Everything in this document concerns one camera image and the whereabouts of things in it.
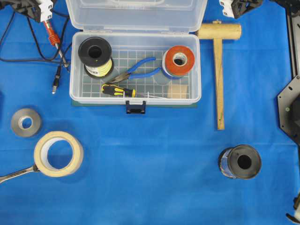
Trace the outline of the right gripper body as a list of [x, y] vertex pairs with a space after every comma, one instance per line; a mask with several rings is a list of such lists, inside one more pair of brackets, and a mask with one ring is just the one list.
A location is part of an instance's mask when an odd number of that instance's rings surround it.
[[219, 0], [219, 4], [223, 7], [223, 15], [234, 19], [260, 7], [259, 0]]

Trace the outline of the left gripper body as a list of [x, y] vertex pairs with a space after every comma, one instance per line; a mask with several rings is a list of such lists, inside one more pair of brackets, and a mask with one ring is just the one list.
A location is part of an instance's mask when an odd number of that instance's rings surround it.
[[55, 0], [5, 0], [4, 6], [40, 23], [52, 18], [55, 3]]

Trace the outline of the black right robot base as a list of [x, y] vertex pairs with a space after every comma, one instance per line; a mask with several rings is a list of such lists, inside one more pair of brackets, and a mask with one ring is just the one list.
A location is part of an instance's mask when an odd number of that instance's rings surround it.
[[294, 77], [278, 94], [280, 128], [300, 146], [300, 76]]

